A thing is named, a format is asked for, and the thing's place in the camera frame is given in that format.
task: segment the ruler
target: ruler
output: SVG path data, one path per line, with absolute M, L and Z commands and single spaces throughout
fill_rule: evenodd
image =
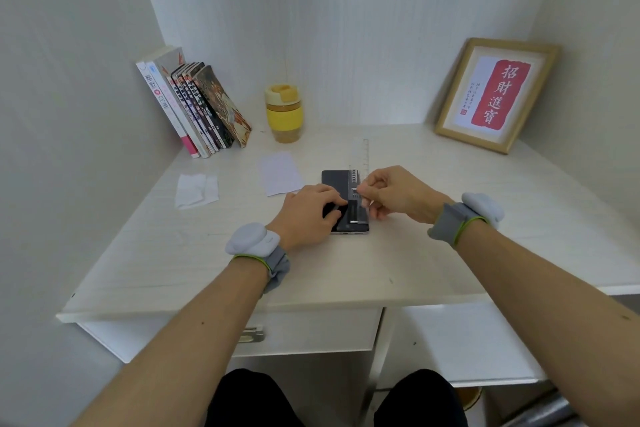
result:
M 349 158 L 349 223 L 368 223 L 369 214 L 362 207 L 362 197 L 356 188 L 369 175 L 369 139 L 356 138 Z

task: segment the desk surface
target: desk surface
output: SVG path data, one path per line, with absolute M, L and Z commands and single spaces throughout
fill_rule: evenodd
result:
M 208 159 L 181 152 L 58 314 L 64 322 L 177 311 L 225 267 L 240 225 L 268 223 L 284 196 L 265 197 L 261 156 L 287 150 L 308 183 L 347 169 L 350 135 L 370 139 L 371 169 L 400 164 L 454 199 L 485 192 L 501 203 L 500 231 L 608 294 L 640 293 L 640 240 L 627 221 L 524 143 L 507 156 L 435 135 L 424 125 L 307 129 L 295 144 L 254 130 L 245 149 Z M 178 211 L 180 174 L 215 174 L 220 201 Z M 427 305 L 488 300 L 483 287 L 427 226 L 405 216 L 368 236 L 332 236 L 294 252 L 284 283 L 258 310 Z

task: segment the desk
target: desk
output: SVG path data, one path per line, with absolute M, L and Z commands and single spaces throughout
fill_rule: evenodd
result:
M 260 157 L 290 151 L 305 181 L 316 183 L 324 169 L 348 168 L 352 135 L 370 139 L 372 170 L 403 165 L 454 199 L 467 190 L 485 192 L 504 207 L 500 231 L 508 237 L 607 294 L 640 293 L 636 231 L 523 142 L 505 156 L 420 124 L 307 129 L 295 144 L 278 144 L 268 131 L 255 129 L 245 149 L 208 159 L 180 153 L 58 318 L 79 323 L 129 360 L 225 267 L 230 234 L 251 221 L 267 223 L 280 209 L 284 197 L 265 197 L 260 185 Z M 200 172 L 218 176 L 220 201 L 176 210 L 179 175 Z M 397 375 L 382 371 L 384 364 L 396 365 L 395 372 L 416 364 L 436 367 L 460 385 L 540 379 L 540 368 L 474 275 L 426 230 L 392 216 L 372 223 L 368 236 L 332 236 L 294 252 L 287 279 L 260 300 L 248 325 L 266 330 L 270 323 L 277 341 L 240 344 L 236 354 L 370 350 L 376 341 L 372 376 L 382 374 L 388 383 Z M 382 310 L 388 314 L 376 340 Z M 412 351 L 421 353 L 407 353 L 414 343 L 422 349 Z

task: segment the leg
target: leg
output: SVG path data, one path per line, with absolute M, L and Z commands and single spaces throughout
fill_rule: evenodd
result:
M 467 418 L 449 382 L 435 371 L 423 369 L 405 376 L 389 391 L 373 423 L 376 427 L 467 427 Z
M 272 377 L 247 369 L 224 375 L 207 410 L 205 427 L 258 424 L 304 427 Z

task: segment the white paper sheet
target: white paper sheet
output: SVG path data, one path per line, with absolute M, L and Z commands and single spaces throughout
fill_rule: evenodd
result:
M 218 201 L 218 177 L 205 174 L 181 174 L 175 190 L 175 207 L 195 208 Z
M 289 152 L 277 152 L 260 159 L 260 177 L 267 196 L 302 189 L 304 182 Z

